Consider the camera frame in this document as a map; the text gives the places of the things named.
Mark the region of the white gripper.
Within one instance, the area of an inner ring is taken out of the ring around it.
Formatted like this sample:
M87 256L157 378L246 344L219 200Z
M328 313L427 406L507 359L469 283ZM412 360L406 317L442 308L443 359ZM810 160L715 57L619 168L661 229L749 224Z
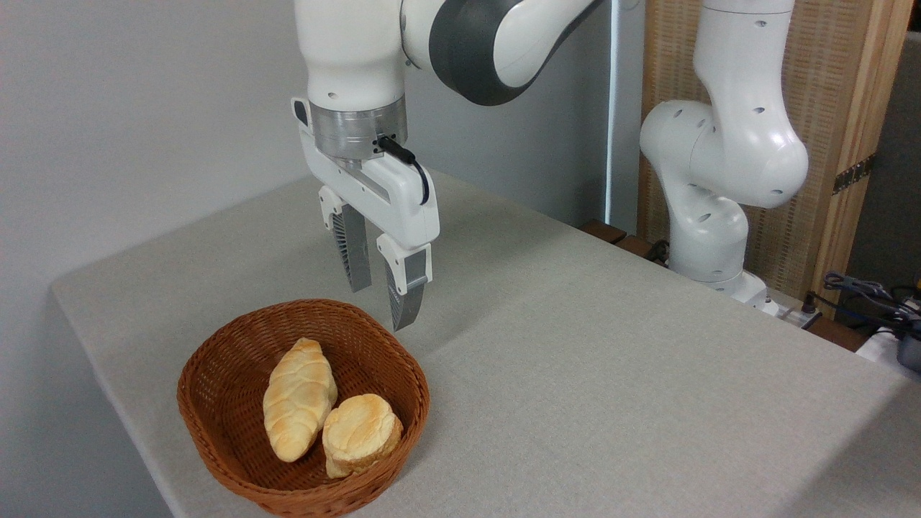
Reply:
M440 211L432 178L429 196L417 167L388 153L368 160L332 158L320 151L320 131L308 123L309 102L292 98L299 119L304 156L319 179L320 209L325 227L335 237L349 287L362 291L372 284L366 219L382 232L378 251L385 262L389 308L394 330L408 327L421 309L425 285L433 279L431 245L440 235Z

